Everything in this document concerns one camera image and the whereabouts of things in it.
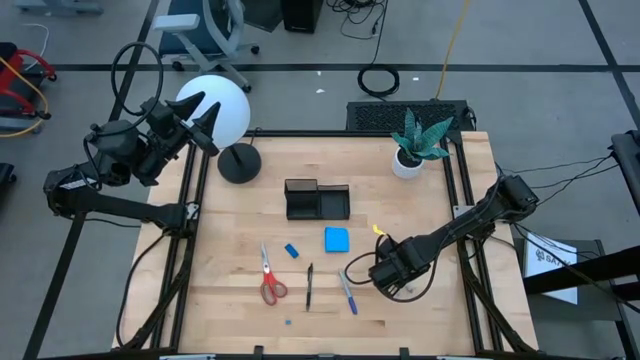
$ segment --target pen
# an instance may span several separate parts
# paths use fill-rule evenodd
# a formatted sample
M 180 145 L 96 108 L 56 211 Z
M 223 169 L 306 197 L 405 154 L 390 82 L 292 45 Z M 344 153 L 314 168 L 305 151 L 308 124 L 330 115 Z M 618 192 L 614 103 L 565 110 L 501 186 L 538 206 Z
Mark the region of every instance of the pen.
M 351 307 L 351 312 L 353 315 L 358 315 L 358 308 L 356 307 L 356 302 L 353 300 L 353 295 L 351 295 L 351 290 L 349 290 L 349 284 L 347 283 L 347 277 L 344 275 L 344 271 L 340 270 L 340 280 L 342 280 L 342 285 L 344 285 L 344 292 L 347 293 L 347 299 L 349 299 L 349 306 Z
M 313 279 L 313 263 L 307 269 L 307 312 L 311 306 L 311 280 Z

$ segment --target red equipment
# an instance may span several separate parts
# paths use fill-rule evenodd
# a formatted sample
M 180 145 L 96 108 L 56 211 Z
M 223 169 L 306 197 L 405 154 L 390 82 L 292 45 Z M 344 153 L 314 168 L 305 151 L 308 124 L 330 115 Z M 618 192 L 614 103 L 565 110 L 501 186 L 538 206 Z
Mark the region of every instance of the red equipment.
M 58 76 L 55 69 L 49 65 L 42 57 L 27 50 L 18 49 L 14 43 L 0 42 L 0 57 L 2 57 L 13 69 L 20 71 L 23 64 L 23 56 L 34 58 L 43 68 L 43 74 L 37 74 L 38 81 L 32 83 L 38 87 L 42 77 L 46 77 L 50 81 L 56 81 Z M 32 79 L 34 74 L 22 74 L 27 79 Z M 0 107 L 0 114 L 6 115 L 27 115 L 36 116 L 36 107 L 30 101 L 33 97 L 33 92 L 29 90 L 27 93 L 19 93 L 12 90 L 12 83 L 14 81 L 21 81 L 11 70 L 7 69 L 4 64 L 0 63 L 0 98 L 8 97 L 15 101 L 15 107 L 2 108 Z

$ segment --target yellow tape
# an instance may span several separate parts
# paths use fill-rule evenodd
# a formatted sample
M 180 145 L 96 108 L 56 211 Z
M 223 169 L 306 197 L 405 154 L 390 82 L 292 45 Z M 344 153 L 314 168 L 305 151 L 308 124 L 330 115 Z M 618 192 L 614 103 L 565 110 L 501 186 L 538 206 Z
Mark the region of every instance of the yellow tape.
M 384 231 L 378 229 L 378 225 L 373 224 L 373 232 L 378 235 L 387 235 Z

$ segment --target white flower pot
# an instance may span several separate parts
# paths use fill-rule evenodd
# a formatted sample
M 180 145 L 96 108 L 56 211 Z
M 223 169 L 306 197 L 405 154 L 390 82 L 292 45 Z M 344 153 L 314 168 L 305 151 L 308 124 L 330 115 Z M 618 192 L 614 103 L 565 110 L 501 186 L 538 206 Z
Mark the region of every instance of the white flower pot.
M 422 166 L 424 165 L 424 160 L 420 163 L 420 165 L 416 167 L 406 167 L 400 163 L 398 160 L 398 154 L 400 153 L 400 147 L 396 150 L 396 153 L 393 156 L 393 162 L 391 164 L 391 168 L 393 169 L 393 173 L 396 174 L 397 177 L 402 179 L 411 179 L 420 174 L 422 170 Z

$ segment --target scissors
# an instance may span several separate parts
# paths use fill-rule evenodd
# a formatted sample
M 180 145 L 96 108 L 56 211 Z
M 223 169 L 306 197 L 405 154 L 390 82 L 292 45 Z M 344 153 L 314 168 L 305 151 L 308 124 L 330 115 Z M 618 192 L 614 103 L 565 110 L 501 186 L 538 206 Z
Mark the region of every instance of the scissors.
M 262 285 L 260 285 L 260 295 L 262 295 L 267 305 L 273 306 L 278 302 L 278 298 L 287 295 L 287 287 L 273 276 L 264 242 L 262 243 L 262 271 L 264 272 L 264 280 L 262 281 Z

